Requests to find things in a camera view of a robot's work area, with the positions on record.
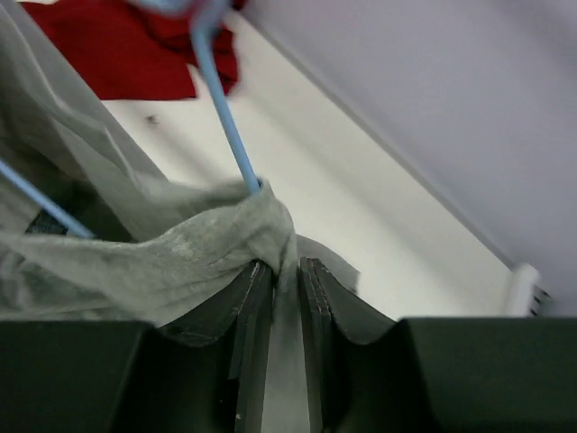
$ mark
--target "wall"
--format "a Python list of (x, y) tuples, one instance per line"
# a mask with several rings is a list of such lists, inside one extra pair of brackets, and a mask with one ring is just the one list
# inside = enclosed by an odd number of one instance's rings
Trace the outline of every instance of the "wall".
[(510, 263), (573, 291), (577, 2), (251, 0), (245, 13)]

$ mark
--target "red fabric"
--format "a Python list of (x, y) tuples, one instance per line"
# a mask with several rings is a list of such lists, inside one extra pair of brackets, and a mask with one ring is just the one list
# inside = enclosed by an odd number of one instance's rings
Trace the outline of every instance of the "red fabric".
[[(242, 7), (237, 0), (234, 7)], [(151, 14), (122, 0), (22, 3), (100, 99), (172, 100), (195, 97), (187, 63), (197, 65), (187, 19)], [(228, 93), (239, 79), (233, 34), (213, 40), (215, 63)]]

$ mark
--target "white surface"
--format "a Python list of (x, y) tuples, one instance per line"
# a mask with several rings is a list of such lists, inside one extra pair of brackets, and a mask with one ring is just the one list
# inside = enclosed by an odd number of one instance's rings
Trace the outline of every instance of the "white surface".
[[(503, 313), (509, 270), (244, 19), (231, 25), (243, 73), (231, 108), (297, 231), (357, 268), (360, 296), (392, 318)], [(209, 186), (239, 174), (195, 83), (197, 100), (105, 104), (167, 177)]]
[(247, 14), (577, 311), (575, 0), (251, 0)]

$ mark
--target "red garment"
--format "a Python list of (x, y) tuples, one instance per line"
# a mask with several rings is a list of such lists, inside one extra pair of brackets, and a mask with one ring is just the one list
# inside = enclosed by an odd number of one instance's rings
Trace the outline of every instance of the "red garment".
[[(234, 2), (240, 8), (245, 0)], [(145, 12), (122, 0), (22, 3), (100, 99), (172, 100), (195, 97), (187, 63), (197, 65), (188, 20)], [(233, 33), (213, 40), (224, 92), (239, 79)]]

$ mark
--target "black object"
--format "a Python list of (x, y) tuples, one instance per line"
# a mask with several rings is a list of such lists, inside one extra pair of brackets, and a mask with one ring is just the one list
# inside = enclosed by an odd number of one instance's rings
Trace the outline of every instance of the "black object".
[(272, 273), (251, 263), (160, 329), (0, 323), (0, 431), (260, 431)]
[(577, 431), (576, 320), (395, 324), (320, 261), (301, 270), (313, 433)]

